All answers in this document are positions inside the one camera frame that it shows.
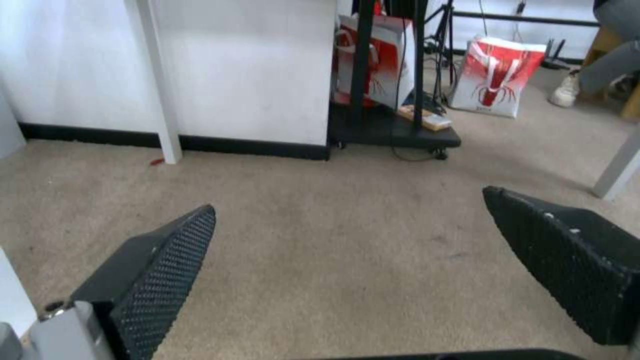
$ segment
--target gray pants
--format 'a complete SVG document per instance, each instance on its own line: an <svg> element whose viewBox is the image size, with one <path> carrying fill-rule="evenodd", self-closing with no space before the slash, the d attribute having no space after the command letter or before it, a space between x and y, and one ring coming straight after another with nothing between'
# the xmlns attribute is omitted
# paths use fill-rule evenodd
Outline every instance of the gray pants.
<svg viewBox="0 0 640 360"><path fill-rule="evenodd" d="M640 70L640 1L609 0L596 10L595 16L625 42L580 71L580 89L587 94Z"/></svg>

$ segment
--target beige carpet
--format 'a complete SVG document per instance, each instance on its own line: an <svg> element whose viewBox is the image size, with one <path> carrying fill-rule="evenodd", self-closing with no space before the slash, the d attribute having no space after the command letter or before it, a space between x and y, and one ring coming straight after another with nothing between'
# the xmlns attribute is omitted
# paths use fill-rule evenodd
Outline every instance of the beige carpet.
<svg viewBox="0 0 640 360"><path fill-rule="evenodd" d="M296 359L541 347L616 359L518 262L481 197L492 184L593 209L640 236L640 178L588 192L632 129L548 105L540 72L517 120L452 111L448 161L349 146L330 161L32 141L0 160L0 245L37 306L68 295L128 236L202 204L204 267L156 359ZM403 151L405 156L423 156Z"/></svg>

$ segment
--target red and white shopping bag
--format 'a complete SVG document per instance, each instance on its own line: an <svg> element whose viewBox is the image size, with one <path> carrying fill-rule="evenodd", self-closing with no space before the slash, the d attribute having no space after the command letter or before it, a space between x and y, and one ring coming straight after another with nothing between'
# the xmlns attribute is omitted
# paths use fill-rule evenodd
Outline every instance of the red and white shopping bag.
<svg viewBox="0 0 640 360"><path fill-rule="evenodd" d="M337 94L334 99L347 101L351 92L355 42L358 39L358 19L340 16L340 29L336 33L338 57ZM403 58L403 46L406 44ZM398 103L402 105L413 90L415 72L415 41L413 25L410 20L398 17L374 16L369 42L369 64L365 80L365 101L372 100L391 108L396 107L396 89Z"/></svg>
<svg viewBox="0 0 640 360"><path fill-rule="evenodd" d="M469 42L452 108L516 117L520 94L545 57L545 45L492 37Z"/></svg>

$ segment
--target black baseboard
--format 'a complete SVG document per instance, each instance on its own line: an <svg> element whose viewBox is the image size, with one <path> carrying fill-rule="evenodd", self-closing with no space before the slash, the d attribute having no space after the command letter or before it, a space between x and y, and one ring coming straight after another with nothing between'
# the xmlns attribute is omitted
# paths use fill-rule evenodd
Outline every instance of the black baseboard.
<svg viewBox="0 0 640 360"><path fill-rule="evenodd" d="M467 50L463 49L453 49L454 55L464 55ZM582 65L584 59L572 59L572 58L558 58L558 60L562 60L569 65Z"/></svg>
<svg viewBox="0 0 640 360"><path fill-rule="evenodd" d="M158 135L154 133L91 129L72 126L25 124L23 122L19 125L22 129L22 134L27 139L160 147L160 139L158 138ZM180 145L183 150L269 155L309 160L329 160L330 155L329 146L209 138L191 135L180 135Z"/></svg>

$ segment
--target textured rubber pad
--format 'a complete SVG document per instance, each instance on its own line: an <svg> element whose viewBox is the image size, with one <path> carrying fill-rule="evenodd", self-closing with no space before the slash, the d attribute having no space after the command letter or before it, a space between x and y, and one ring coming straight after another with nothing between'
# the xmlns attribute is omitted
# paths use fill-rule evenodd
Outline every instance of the textured rubber pad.
<svg viewBox="0 0 640 360"><path fill-rule="evenodd" d="M72 295L93 304L117 358L152 358L191 291L215 221L203 206L127 240Z"/></svg>
<svg viewBox="0 0 640 360"><path fill-rule="evenodd" d="M597 343L627 344L640 317L640 242L605 218L505 189L484 201L502 235Z"/></svg>

